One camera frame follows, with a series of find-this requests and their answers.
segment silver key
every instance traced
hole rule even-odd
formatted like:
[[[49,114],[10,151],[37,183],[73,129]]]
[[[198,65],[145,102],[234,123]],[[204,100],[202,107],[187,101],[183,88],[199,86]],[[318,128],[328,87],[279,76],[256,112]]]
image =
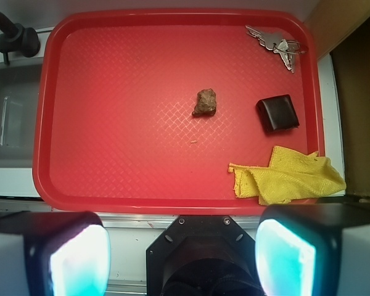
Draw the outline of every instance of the silver key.
[[[248,25],[245,26],[248,29],[247,34],[258,38],[260,45],[264,46],[268,50],[272,51],[283,39],[280,32],[266,33],[263,31],[258,31]]]
[[[289,52],[297,52],[298,51],[298,44],[293,44],[293,43],[288,43],[288,51]],[[289,62],[290,62],[290,67],[291,72],[295,73],[295,61],[296,61],[296,55],[295,54],[288,54],[289,56]]]
[[[288,42],[285,39],[283,39],[278,44],[278,46],[274,49],[273,52],[275,54],[279,54],[281,56],[281,59],[284,61],[284,64],[285,64],[286,68],[289,71],[292,71],[292,66],[290,64],[289,56],[288,56],[288,53],[286,53],[286,51],[288,50],[288,48],[289,48]]]
[[[281,43],[282,39],[284,39],[284,37],[279,32],[264,33],[263,35],[264,45],[261,42],[259,43],[260,45],[267,48],[269,51],[272,51]]]

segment yellow cloth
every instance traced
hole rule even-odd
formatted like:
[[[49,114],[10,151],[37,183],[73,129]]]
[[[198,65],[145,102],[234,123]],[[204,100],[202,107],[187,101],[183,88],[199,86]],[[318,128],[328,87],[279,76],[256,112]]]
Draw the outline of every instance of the yellow cloth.
[[[294,199],[322,197],[346,188],[327,157],[304,155],[274,146],[268,168],[229,164],[237,197],[259,196],[259,204],[287,204]]]

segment metal sink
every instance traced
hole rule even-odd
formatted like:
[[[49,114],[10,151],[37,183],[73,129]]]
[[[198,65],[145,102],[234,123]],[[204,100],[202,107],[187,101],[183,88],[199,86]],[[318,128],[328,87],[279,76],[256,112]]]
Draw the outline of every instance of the metal sink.
[[[0,168],[31,168],[42,62],[0,64]]]

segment plastic tray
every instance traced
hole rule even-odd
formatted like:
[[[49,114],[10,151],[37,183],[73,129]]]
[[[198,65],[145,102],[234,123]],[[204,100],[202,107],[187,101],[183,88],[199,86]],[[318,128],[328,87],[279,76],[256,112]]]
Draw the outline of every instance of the plastic tray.
[[[306,45],[296,72],[245,25]],[[217,112],[193,118],[207,88]],[[266,135],[255,105],[281,94],[291,96],[300,127]],[[235,197],[228,164],[267,166],[274,145],[324,154],[315,48],[288,14],[91,12],[66,18],[49,37],[33,178],[55,208],[259,215],[257,199]]]

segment wooden surface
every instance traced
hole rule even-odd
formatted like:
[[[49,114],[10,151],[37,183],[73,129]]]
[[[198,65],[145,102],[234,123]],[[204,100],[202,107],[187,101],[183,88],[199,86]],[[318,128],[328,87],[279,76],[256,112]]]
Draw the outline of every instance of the wooden surface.
[[[370,18],[331,55],[340,104],[347,194],[370,196]]]
[[[330,53],[370,16],[370,0],[320,0],[306,19],[318,60]]]

